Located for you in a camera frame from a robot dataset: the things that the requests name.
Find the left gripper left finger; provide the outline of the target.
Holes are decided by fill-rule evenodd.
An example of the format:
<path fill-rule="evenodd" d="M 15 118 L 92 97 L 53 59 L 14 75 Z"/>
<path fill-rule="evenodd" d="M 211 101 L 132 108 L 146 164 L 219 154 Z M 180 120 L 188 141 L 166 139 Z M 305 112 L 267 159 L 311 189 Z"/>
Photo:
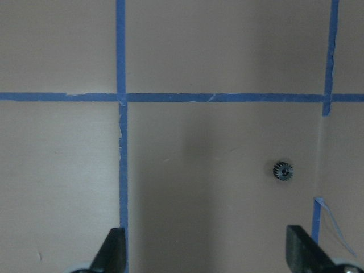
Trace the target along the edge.
<path fill-rule="evenodd" d="M 122 273 L 126 268 L 126 235 L 123 227 L 110 229 L 89 270 Z"/>

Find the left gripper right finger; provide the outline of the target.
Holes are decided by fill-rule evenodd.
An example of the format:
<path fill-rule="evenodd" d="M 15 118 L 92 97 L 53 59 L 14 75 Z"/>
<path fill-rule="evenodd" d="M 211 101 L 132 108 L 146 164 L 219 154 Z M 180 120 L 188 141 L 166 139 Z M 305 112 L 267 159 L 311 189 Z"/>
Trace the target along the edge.
<path fill-rule="evenodd" d="M 295 273 L 340 272 L 340 266 L 299 225 L 286 227 L 286 262 Z"/>

